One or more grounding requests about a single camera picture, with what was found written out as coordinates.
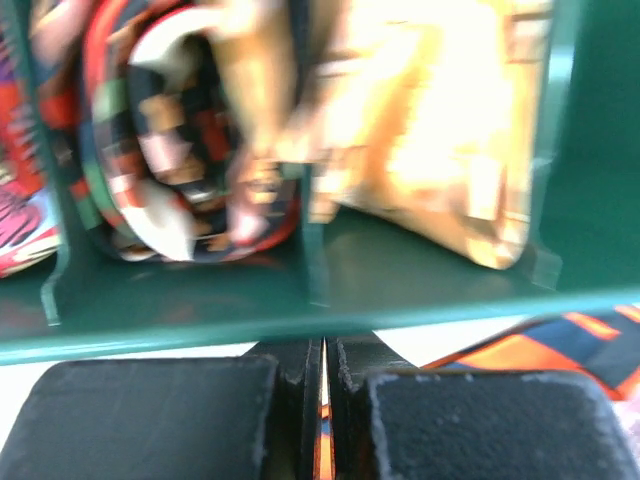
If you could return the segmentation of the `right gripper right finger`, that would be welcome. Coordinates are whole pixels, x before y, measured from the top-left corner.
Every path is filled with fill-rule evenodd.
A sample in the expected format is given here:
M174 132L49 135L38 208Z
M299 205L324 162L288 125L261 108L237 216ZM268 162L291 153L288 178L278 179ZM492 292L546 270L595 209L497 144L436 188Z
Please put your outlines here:
M376 337L327 342L340 479L635 479L601 388L564 371L421 369Z

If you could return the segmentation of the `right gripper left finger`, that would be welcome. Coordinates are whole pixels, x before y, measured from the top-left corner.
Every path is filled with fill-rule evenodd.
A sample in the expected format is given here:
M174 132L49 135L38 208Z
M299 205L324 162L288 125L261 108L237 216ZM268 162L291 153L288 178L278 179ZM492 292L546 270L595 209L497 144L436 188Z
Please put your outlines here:
M49 367L1 448L5 479L310 479L321 346Z

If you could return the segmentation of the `orange navy striped tie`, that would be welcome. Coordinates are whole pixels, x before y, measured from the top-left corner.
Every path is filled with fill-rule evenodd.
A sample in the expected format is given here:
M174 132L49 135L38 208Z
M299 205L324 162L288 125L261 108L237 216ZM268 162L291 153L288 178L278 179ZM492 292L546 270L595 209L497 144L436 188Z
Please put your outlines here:
M346 472L347 403L366 373L384 368L523 368L576 371L614 403L631 450L639 451L639 307L550 317L486 318L328 338L323 358L318 479Z

